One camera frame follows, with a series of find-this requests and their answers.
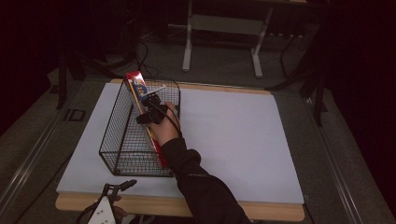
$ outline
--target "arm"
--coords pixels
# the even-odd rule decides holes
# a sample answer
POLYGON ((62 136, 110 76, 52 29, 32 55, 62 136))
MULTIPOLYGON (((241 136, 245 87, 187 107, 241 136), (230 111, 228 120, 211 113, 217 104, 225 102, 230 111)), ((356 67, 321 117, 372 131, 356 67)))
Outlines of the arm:
MULTIPOLYGON (((175 119, 169 110, 167 115, 175 119)), ((163 155, 176 174, 178 189, 197 223, 250 223, 227 186, 200 166, 199 153, 194 149, 187 150, 184 139, 168 123, 165 118, 159 125, 150 124, 150 128, 157 135, 163 155)))

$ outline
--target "wire mesh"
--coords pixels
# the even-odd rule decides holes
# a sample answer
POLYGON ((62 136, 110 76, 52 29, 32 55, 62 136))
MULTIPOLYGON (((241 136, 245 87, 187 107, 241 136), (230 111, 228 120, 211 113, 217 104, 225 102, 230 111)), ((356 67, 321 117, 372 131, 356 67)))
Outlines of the wire mesh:
MULTIPOLYGON (((173 80, 145 80, 148 91, 157 92, 162 103, 172 102, 180 116, 180 91, 173 80)), ((134 109, 134 97, 122 82, 113 106, 99 154, 113 175, 128 176, 171 176, 168 168, 162 167, 160 155, 155 151, 146 136, 146 127, 137 124, 139 116, 134 109)))

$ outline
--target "dark background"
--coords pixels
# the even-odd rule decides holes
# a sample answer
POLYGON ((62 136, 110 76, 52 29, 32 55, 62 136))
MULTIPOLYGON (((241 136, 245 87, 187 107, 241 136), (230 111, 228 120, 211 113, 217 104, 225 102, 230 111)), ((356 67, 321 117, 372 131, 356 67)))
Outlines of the dark background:
MULTIPOLYGON (((130 19, 122 15, 119 2, 0 3, 0 135, 50 88, 47 73, 58 67, 60 44, 66 42, 99 59, 106 50, 117 49, 120 30, 130 19)), ((158 18, 185 23, 187 1, 143 2, 141 18, 159 32, 166 23, 156 22, 158 18)), ((306 59, 324 68, 325 86, 396 215, 396 18, 392 12, 396 4, 388 0, 336 5, 346 9, 323 22, 306 59)))

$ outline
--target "white paper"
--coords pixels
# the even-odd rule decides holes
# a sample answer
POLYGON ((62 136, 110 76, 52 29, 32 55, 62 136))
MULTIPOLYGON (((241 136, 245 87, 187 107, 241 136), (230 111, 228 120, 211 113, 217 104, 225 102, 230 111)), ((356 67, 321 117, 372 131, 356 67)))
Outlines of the white paper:
MULTIPOLYGON (((120 84, 106 84, 57 188, 101 193, 105 183, 136 179, 125 194, 182 197, 172 177, 114 176, 99 156, 120 84)), ((304 203, 272 95, 181 89, 181 130, 201 165, 238 201, 304 203)))

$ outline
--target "white table leg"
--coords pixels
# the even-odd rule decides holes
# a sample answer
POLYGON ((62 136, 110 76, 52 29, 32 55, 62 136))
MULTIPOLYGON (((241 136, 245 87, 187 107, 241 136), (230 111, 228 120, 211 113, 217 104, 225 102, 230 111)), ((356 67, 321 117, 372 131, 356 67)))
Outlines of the white table leg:
POLYGON ((265 21, 262 23, 262 29, 259 33, 259 41, 257 42, 256 47, 251 49, 251 59, 253 61, 254 73, 256 75, 256 78, 262 78, 262 66, 260 65, 259 52, 260 48, 262 47, 262 41, 264 40, 265 32, 267 30, 273 10, 274 9, 272 7, 268 9, 267 16, 265 18, 265 21))
POLYGON ((189 0, 189 16, 187 18, 187 43, 186 48, 184 49, 184 59, 183 59, 183 72, 190 71, 190 62, 191 62, 191 17, 192 17, 192 0, 189 0))

